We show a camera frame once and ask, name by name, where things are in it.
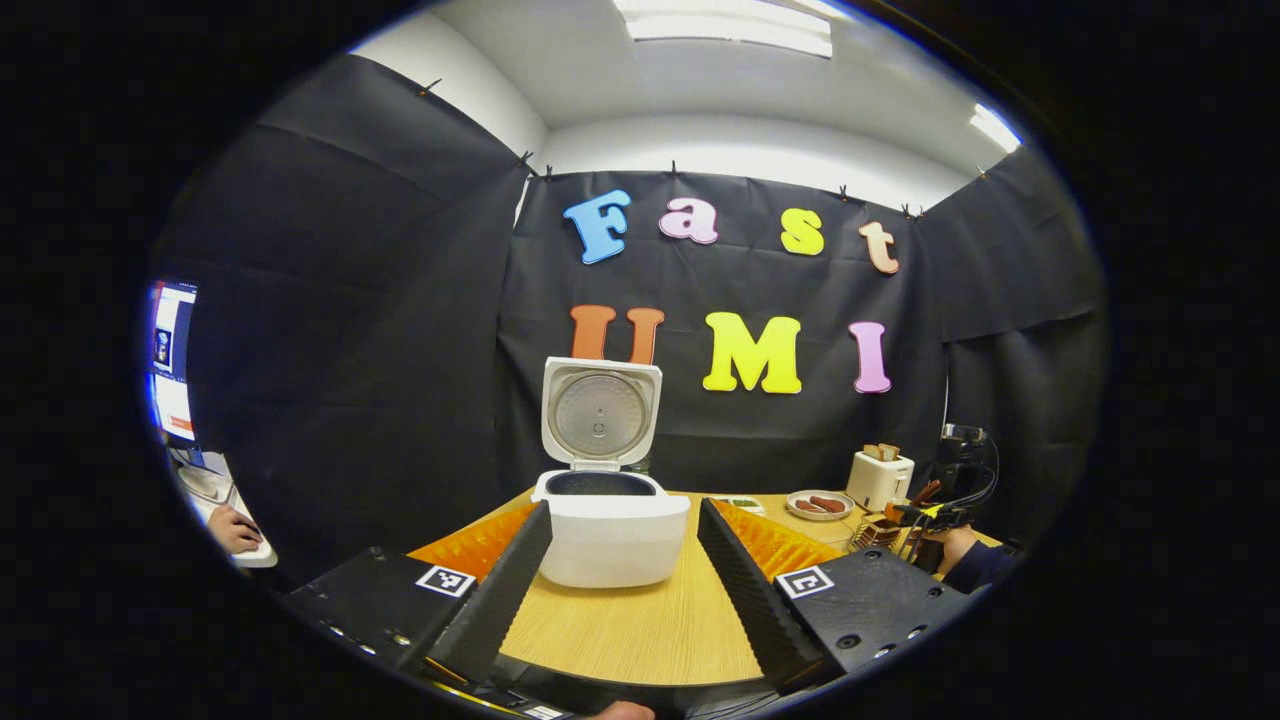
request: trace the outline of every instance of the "wooden table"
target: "wooden table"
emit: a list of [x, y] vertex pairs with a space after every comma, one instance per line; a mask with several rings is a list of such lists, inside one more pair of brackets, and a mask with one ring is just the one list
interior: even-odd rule
[[[527, 503], [531, 492], [480, 520]], [[698, 542], [699, 503], [705, 496], [671, 495], [689, 496], [692, 503], [671, 578], [641, 588], [579, 589], [557, 585], [539, 574], [525, 594], [502, 653], [559, 673], [630, 684], [701, 685], [760, 678], [733, 605]], [[863, 516], [855, 505], [841, 520], [806, 520], [786, 510], [786, 495], [750, 497], [764, 506], [765, 518], [842, 555]]]

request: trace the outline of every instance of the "person's hand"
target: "person's hand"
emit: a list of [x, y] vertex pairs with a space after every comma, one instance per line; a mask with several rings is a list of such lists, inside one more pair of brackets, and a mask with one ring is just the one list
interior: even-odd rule
[[262, 542], [253, 520], [241, 515], [230, 505], [219, 505], [209, 516], [209, 532], [229, 555], [252, 552]]
[[974, 534], [972, 527], [963, 525], [942, 530], [941, 533], [924, 533], [924, 539], [942, 543], [942, 562], [938, 565], [938, 574], [946, 575], [956, 566], [956, 562], [960, 562], [960, 559], [969, 552], [974, 543], [978, 542], [978, 536]]
[[593, 715], [586, 720], [654, 720], [654, 715], [643, 705], [620, 700], [605, 707], [599, 715]]

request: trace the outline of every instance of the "computer monitor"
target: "computer monitor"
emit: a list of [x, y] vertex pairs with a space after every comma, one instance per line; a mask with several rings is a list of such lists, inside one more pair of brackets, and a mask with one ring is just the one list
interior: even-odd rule
[[191, 451], [192, 461], [202, 465], [187, 396], [187, 338], [197, 290], [175, 278], [160, 278], [151, 287], [147, 387], [152, 419], [169, 446]]

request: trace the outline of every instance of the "black curtain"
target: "black curtain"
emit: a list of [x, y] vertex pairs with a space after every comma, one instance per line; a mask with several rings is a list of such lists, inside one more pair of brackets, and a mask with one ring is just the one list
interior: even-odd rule
[[[622, 252], [582, 261], [584, 243], [567, 208], [613, 190], [627, 229]], [[667, 202], [695, 197], [717, 209], [718, 240], [696, 243], [659, 232]], [[818, 255], [788, 252], [782, 213], [813, 210], [822, 222]], [[859, 228], [879, 222], [892, 234], [893, 274], [877, 270]], [[568, 356], [576, 305], [617, 313], [604, 357], [631, 356], [632, 307], [666, 314], [653, 363], [663, 389], [650, 473], [669, 489], [790, 492], [844, 489], [854, 452], [888, 442], [928, 466], [942, 423], [945, 360], [928, 269], [914, 220], [902, 213], [813, 188], [696, 173], [607, 172], [531, 181], [512, 238], [498, 334], [500, 477], [507, 492], [563, 468], [541, 447], [543, 364]], [[756, 386], [704, 389], [710, 372], [709, 313], [739, 314], [754, 338], [771, 318], [800, 322], [797, 395]], [[888, 392], [860, 393], [856, 322], [884, 325]], [[919, 477], [916, 483], [923, 482]]]
[[986, 428], [1000, 487], [977, 515], [1029, 544], [1082, 479], [1110, 355], [1105, 272], [1032, 145], [919, 220], [947, 357], [947, 421]]
[[421, 90], [335, 58], [202, 173], [156, 258], [200, 284], [196, 433], [289, 585], [504, 500], [494, 334], [527, 172]]
[[[526, 174], [454, 108], [343, 55], [184, 193], [156, 272], [201, 288], [196, 432], [227, 454], [287, 583], [366, 544], [429, 542], [558, 468], [540, 442], [541, 369], [571, 354], [570, 310], [585, 304], [617, 311], [614, 360], [631, 354], [630, 309], [666, 314], [650, 471], [668, 488], [842, 488], [856, 450], [890, 442], [916, 461], [915, 492], [943, 406], [1000, 446], [983, 529], [1029, 538], [1074, 487], [1105, 373], [1103, 282], [1033, 149], [920, 218], [749, 178], [582, 173], [531, 181], [512, 232]], [[563, 211], [618, 188], [625, 250], [586, 265]], [[676, 197], [717, 209], [716, 242], [658, 231]], [[791, 208], [820, 217], [818, 255], [782, 246]], [[872, 222], [893, 237], [896, 273], [869, 258]], [[755, 338], [771, 318], [799, 320], [801, 392], [704, 389], [714, 311]], [[854, 388], [858, 322], [886, 329], [888, 392]]]

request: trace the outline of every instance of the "ceiling light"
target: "ceiling light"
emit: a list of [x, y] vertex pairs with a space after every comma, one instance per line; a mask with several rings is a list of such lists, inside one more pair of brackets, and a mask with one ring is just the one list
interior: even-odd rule
[[983, 135], [996, 141], [996, 145], [1004, 147], [1005, 152], [1012, 152], [1019, 145], [1023, 143], [1023, 141], [1014, 135], [1014, 131], [1009, 129], [1009, 126], [1006, 126], [1005, 122], [991, 110], [983, 108], [982, 105], [974, 105], [973, 113], [973, 117], [969, 118], [969, 124], [980, 129]]
[[731, 40], [831, 58], [831, 23], [758, 0], [613, 0], [632, 40]]

